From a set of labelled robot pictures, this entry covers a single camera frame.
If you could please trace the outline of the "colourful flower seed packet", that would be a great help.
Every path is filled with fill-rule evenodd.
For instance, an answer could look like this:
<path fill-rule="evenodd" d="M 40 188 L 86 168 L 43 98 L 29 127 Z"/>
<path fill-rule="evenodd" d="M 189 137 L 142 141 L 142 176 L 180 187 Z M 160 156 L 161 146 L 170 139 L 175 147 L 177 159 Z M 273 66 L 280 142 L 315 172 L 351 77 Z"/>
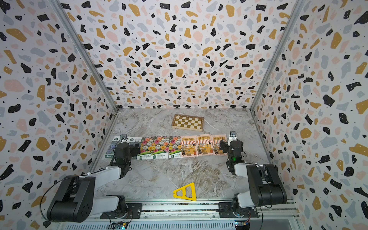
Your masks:
<path fill-rule="evenodd" d="M 137 160 L 153 160 L 155 148 L 155 138 L 143 137 L 140 143 L 140 153 L 137 155 Z"/>
<path fill-rule="evenodd" d="M 170 137 L 167 136 L 157 136 L 152 138 L 150 141 L 151 146 L 149 150 L 151 152 L 152 159 L 167 159 L 170 153 Z"/>
<path fill-rule="evenodd" d="M 181 137 L 180 136 L 171 136 L 169 137 L 169 145 L 168 145 L 168 158 L 184 158 L 182 153 L 182 145 L 181 145 Z"/>

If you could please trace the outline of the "lavender seed packet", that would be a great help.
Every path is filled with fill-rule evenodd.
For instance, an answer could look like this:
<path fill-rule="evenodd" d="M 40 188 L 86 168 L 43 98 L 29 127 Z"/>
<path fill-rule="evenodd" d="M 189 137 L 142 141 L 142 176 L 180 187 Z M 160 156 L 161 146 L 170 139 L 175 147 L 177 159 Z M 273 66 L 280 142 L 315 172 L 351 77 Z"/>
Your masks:
<path fill-rule="evenodd" d="M 142 137 L 127 137 L 126 143 L 129 143 L 129 145 L 135 146 L 138 144 L 139 146 L 142 143 Z"/>
<path fill-rule="evenodd" d="M 104 155 L 105 158 L 113 158 L 115 155 L 114 149 L 116 148 L 117 144 L 120 144 L 120 136 L 113 137 L 110 145 L 107 148 L 107 151 Z"/>

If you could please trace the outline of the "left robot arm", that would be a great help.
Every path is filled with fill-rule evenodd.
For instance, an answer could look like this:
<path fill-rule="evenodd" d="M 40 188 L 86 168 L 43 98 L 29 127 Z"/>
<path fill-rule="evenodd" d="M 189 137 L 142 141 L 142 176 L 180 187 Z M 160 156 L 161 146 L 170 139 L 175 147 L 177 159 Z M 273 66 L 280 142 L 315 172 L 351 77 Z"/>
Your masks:
<path fill-rule="evenodd" d="M 123 195 L 96 197 L 100 187 L 119 180 L 131 170 L 132 158 L 140 154 L 140 145 L 120 141 L 113 149 L 110 164 L 95 172 L 84 175 L 66 176 L 59 185 L 46 213 L 42 217 L 50 222 L 84 222 L 89 216 L 99 214 L 113 219 L 134 218 Z"/>

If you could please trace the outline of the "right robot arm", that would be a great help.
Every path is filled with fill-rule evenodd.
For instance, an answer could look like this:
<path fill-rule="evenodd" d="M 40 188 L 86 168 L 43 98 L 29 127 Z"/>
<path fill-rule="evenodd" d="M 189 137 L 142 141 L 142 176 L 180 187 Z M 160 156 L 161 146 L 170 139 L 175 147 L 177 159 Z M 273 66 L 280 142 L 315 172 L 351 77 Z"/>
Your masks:
<path fill-rule="evenodd" d="M 243 217 L 253 207 L 273 207 L 287 202 L 287 194 L 273 164 L 258 165 L 243 160 L 243 142 L 240 140 L 220 141 L 219 149 L 228 154 L 226 161 L 230 173 L 244 177 L 249 190 L 235 194 L 228 208 L 220 211 Z"/>

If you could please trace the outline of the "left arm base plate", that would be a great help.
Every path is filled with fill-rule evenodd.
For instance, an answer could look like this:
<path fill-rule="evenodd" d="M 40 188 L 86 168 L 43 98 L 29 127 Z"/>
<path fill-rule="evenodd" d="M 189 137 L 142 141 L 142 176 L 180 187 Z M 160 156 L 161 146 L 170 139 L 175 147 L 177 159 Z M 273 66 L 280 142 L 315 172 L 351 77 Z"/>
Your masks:
<path fill-rule="evenodd" d="M 142 203 L 127 203 L 111 212 L 105 212 L 100 215 L 100 219 L 107 220 L 130 220 L 139 219 L 142 212 Z"/>

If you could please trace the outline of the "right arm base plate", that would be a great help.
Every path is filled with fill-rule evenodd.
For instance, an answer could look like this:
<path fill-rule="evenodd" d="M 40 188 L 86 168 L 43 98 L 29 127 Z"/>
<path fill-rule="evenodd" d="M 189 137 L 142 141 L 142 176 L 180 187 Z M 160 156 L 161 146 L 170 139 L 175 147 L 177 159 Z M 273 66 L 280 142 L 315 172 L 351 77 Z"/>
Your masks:
<path fill-rule="evenodd" d="M 257 218 L 259 217 L 256 208 L 240 208 L 232 202 L 219 202 L 218 210 L 221 218 Z"/>

